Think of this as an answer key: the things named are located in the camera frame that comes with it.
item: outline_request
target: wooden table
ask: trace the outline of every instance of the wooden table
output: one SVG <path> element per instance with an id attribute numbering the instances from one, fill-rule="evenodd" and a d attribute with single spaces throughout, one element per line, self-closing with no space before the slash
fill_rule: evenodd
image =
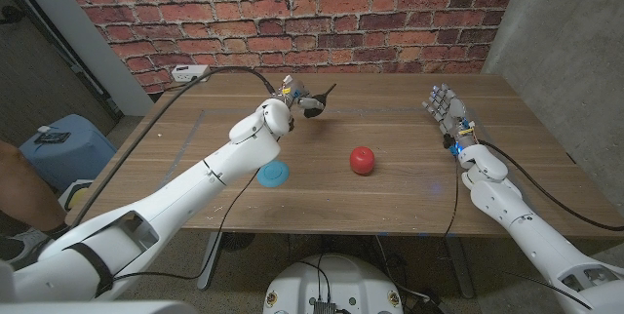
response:
<path id="1" fill-rule="evenodd" d="M 279 160 L 291 170 L 277 188 L 254 180 L 234 205 L 226 231 L 442 235 L 455 199 L 455 166 L 438 124 L 421 107 L 433 85 L 449 84 L 464 100 L 479 138 L 514 157 L 553 195 L 581 214 L 608 224 L 623 218 L 500 76 L 420 74 L 294 74 L 312 94 L 337 83 L 328 108 L 314 119 L 292 110 L 294 131 L 280 140 Z M 267 78 L 277 88 L 284 74 Z M 164 94 L 95 183 L 98 185 L 145 123 L 173 93 Z M 147 134 L 94 203 L 87 218 L 154 192 L 228 141 L 230 128 L 267 98 L 249 74 L 214 76 L 184 94 Z M 349 168 L 356 146 L 375 154 L 372 175 Z M 619 237 L 558 208 L 512 168 L 510 179 L 552 226 L 571 237 Z M 188 228 L 217 230 L 251 175 L 228 186 Z M 459 182 L 457 236 L 501 236 L 505 230 L 474 207 Z M 75 218 L 74 208 L 68 221 Z"/>

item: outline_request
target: red ball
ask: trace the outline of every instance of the red ball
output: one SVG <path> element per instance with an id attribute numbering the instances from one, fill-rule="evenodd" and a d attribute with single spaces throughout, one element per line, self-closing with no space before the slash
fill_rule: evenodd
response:
<path id="1" fill-rule="evenodd" d="M 374 167 L 374 154 L 368 147 L 356 147 L 353 152 L 351 152 L 349 163 L 351 163 L 351 169 L 354 172 L 360 175 L 366 175 L 370 173 Z"/>

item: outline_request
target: concrete wall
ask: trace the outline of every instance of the concrete wall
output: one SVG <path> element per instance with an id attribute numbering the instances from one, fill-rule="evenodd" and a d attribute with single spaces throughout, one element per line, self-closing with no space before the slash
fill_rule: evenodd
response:
<path id="1" fill-rule="evenodd" d="M 482 72 L 507 79 L 624 215 L 624 0 L 511 0 Z"/>

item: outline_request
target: power strip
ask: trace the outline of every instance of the power strip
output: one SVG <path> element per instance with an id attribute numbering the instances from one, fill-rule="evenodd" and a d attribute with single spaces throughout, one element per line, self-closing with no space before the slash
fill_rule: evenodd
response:
<path id="1" fill-rule="evenodd" d="M 176 65 L 172 75 L 176 82 L 190 82 L 194 77 L 200 76 L 208 70 L 207 65 Z"/>

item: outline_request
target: person's leg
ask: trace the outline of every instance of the person's leg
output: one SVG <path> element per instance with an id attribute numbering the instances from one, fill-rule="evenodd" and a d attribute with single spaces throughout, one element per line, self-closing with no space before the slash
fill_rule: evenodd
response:
<path id="1" fill-rule="evenodd" d="M 0 141 L 0 211 L 52 238 L 67 228 L 65 210 L 20 150 Z"/>

